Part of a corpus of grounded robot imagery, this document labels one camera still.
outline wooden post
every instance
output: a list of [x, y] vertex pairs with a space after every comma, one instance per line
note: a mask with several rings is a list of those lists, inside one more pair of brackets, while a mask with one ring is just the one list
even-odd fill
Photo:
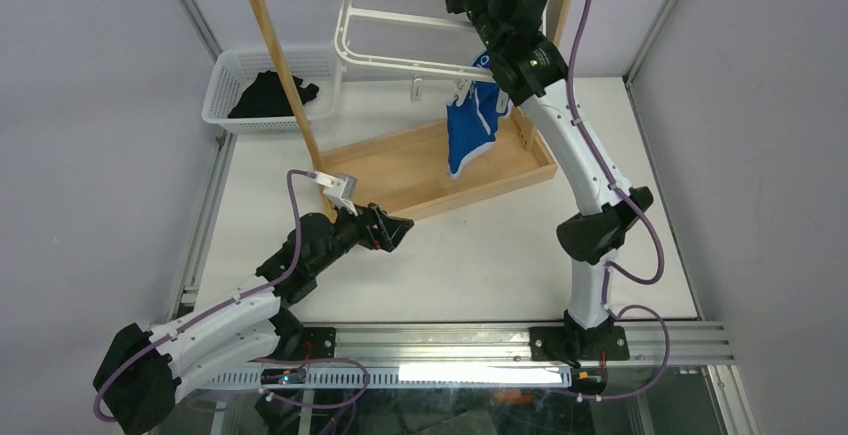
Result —
[[262, 32], [262, 38], [265, 39], [265, 45], [268, 46], [268, 53], [271, 54], [271, 59], [274, 60], [274, 67], [276, 67], [277, 75], [280, 77], [280, 83], [283, 84], [283, 91], [285, 91], [286, 98], [288, 98], [289, 105], [291, 105], [294, 118], [297, 120], [301, 134], [303, 134], [303, 141], [306, 142], [306, 148], [309, 150], [309, 156], [312, 158], [312, 168], [316, 171], [323, 171], [324, 160], [321, 157], [321, 150], [318, 149], [318, 143], [315, 141], [312, 127], [306, 118], [303, 102], [300, 101], [300, 94], [297, 92], [297, 84], [294, 83], [289, 62], [286, 60], [282, 47], [280, 47], [280, 40], [277, 38], [277, 32], [274, 30], [274, 24], [271, 21], [271, 15], [268, 13], [265, 0], [248, 1], [250, 2], [250, 8], [253, 9], [253, 14], [256, 15], [256, 23], [259, 24], [259, 30]]
[[[568, 18], [568, 9], [570, 7], [571, 0], [548, 0], [548, 8], [545, 15], [545, 22], [547, 24], [545, 36], [557, 46], [559, 46], [560, 39], [565, 31], [565, 20]], [[536, 140], [536, 127], [518, 107], [512, 111], [512, 116], [515, 117], [515, 123], [518, 125], [518, 131], [521, 136], [521, 142], [524, 144], [524, 149], [532, 150], [533, 143]]]

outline glass panel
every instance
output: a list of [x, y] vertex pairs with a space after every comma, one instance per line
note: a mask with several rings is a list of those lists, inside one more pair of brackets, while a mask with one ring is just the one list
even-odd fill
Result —
[[[604, 393], [631, 391], [652, 376], [652, 369], [611, 368]], [[302, 390], [277, 393], [299, 401], [307, 395]], [[316, 390], [308, 396], [315, 404], [334, 404], [352, 393]], [[518, 388], [369, 390], [355, 407], [303, 413], [307, 430], [299, 408], [265, 402], [256, 392], [198, 391], [174, 410], [158, 434], [721, 435], [710, 393], [700, 369], [669, 369], [651, 390], [622, 401], [577, 403], [568, 395]], [[212, 412], [216, 407], [222, 410]]]

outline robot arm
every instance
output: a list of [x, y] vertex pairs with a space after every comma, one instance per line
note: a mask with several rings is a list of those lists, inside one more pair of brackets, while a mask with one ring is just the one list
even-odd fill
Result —
[[356, 245], [393, 251], [413, 226], [377, 205], [351, 203], [352, 177], [319, 173], [314, 179], [336, 204], [335, 222], [321, 213], [304, 215], [282, 248], [211, 309], [148, 331], [132, 324], [115, 336], [94, 387], [97, 403], [102, 396], [127, 435], [157, 426], [192, 390], [233, 366], [262, 357], [290, 359], [303, 325], [289, 307], [317, 287], [318, 274]]
[[[566, 324], [573, 322], [584, 332], [610, 325], [603, 293], [606, 266], [614, 261], [625, 233], [637, 219], [621, 194], [629, 195], [644, 211], [653, 203], [650, 191], [633, 188], [582, 113], [578, 119], [572, 117], [568, 67], [540, 31], [547, 0], [445, 3], [448, 12], [464, 13], [474, 25], [491, 56], [495, 81], [538, 127], [575, 194], [580, 213], [557, 228], [560, 245], [572, 258], [572, 301]], [[601, 161], [612, 171], [615, 185], [608, 181]], [[573, 352], [564, 357], [576, 360], [580, 350]]]

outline wooden tray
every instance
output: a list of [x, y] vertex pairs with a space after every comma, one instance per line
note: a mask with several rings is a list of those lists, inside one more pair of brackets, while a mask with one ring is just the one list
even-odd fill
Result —
[[497, 137], [458, 180], [448, 174], [445, 122], [324, 152], [324, 167], [359, 179], [357, 204], [377, 203], [392, 215], [414, 220], [553, 178], [557, 165], [547, 147], [537, 139], [525, 150], [514, 118], [502, 119]]
[[[377, 203], [391, 214], [420, 219], [549, 180], [556, 173], [550, 152], [521, 110], [514, 110], [512, 117], [503, 120], [494, 147], [465, 167], [456, 181], [448, 175], [445, 122], [322, 153], [300, 103], [267, 0], [248, 1], [291, 102], [313, 168], [356, 177], [358, 204]], [[549, 0], [546, 36], [550, 40], [562, 37], [570, 1]], [[324, 206], [332, 216], [326, 199]]]

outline white table surface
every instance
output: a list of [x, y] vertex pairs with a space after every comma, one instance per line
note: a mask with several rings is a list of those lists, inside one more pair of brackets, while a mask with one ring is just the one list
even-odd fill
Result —
[[[616, 164], [657, 198], [648, 214], [666, 253], [660, 283], [642, 287], [614, 276], [613, 308], [648, 305], [665, 317], [695, 317], [665, 210], [624, 85], [581, 79], [577, 96]], [[322, 150], [444, 118], [450, 82], [426, 82], [409, 101], [408, 82], [343, 84], [339, 110], [315, 127]], [[294, 227], [285, 173], [310, 169], [298, 134], [239, 135], [198, 294], [204, 307], [233, 290], [276, 252]], [[301, 214], [320, 211], [315, 185], [296, 182]], [[577, 213], [562, 171], [553, 180], [416, 223], [391, 254], [354, 249], [318, 277], [292, 311], [304, 322], [531, 321], [562, 317], [571, 297], [571, 263], [556, 226]], [[619, 262], [653, 276], [656, 255], [637, 224]], [[633, 318], [649, 318], [631, 311]]]

